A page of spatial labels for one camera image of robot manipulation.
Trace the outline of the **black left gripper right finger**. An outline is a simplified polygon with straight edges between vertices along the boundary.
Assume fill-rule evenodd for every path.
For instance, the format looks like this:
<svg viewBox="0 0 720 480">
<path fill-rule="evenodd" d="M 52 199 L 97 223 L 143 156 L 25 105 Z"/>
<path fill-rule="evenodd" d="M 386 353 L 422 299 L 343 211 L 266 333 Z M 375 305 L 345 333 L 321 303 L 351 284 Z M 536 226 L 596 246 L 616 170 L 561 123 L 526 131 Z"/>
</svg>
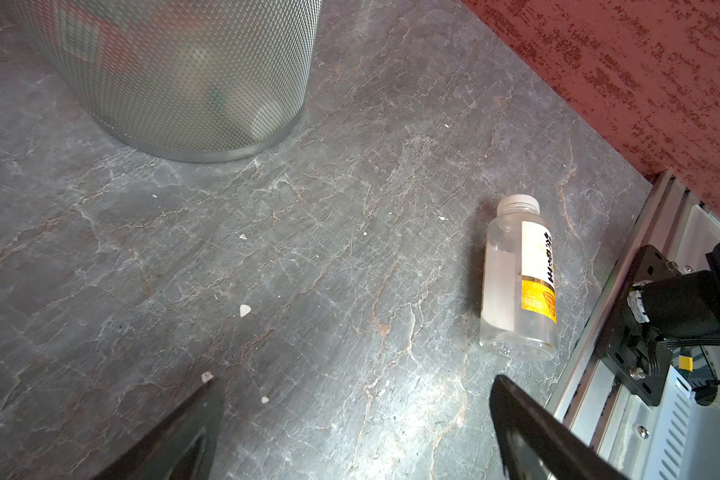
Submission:
<svg viewBox="0 0 720 480">
<path fill-rule="evenodd" d="M 505 375 L 493 381 L 490 413 L 509 479 L 624 477 Z"/>
</svg>

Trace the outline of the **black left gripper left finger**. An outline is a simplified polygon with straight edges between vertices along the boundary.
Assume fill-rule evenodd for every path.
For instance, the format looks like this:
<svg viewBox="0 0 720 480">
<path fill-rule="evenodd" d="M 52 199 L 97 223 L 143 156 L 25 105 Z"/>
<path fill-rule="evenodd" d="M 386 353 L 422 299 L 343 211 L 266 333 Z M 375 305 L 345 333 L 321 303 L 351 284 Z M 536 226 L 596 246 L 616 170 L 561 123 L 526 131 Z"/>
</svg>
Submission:
<svg viewBox="0 0 720 480">
<path fill-rule="evenodd" d="M 209 478 L 224 404 L 224 389 L 219 380 L 209 380 L 96 477 Z"/>
</svg>

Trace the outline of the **yellow white label bottle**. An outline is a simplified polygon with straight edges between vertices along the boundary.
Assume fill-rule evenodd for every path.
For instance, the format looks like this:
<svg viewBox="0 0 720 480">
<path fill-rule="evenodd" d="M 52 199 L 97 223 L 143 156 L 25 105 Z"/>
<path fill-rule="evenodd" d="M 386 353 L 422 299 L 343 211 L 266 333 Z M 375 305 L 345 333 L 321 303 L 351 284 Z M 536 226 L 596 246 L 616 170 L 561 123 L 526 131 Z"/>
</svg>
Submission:
<svg viewBox="0 0 720 480">
<path fill-rule="evenodd" d="M 503 356 L 549 361 L 557 353 L 552 234 L 538 201 L 503 198 L 486 229 L 480 345 Z"/>
</svg>

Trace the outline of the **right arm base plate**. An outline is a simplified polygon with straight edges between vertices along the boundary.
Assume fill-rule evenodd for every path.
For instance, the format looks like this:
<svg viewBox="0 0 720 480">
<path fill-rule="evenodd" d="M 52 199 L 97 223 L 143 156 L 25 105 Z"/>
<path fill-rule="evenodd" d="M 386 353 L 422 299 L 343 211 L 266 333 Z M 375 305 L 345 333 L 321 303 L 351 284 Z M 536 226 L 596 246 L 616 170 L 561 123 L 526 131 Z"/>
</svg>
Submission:
<svg viewBox="0 0 720 480">
<path fill-rule="evenodd" d="M 633 395 L 649 407 L 661 403 L 672 351 L 650 346 L 659 332 L 649 324 L 634 319 L 627 299 L 631 287 L 652 281 L 673 278 L 679 272 L 652 245 L 642 246 L 635 254 L 626 277 L 617 290 L 604 328 L 599 336 L 596 354 Z"/>
</svg>

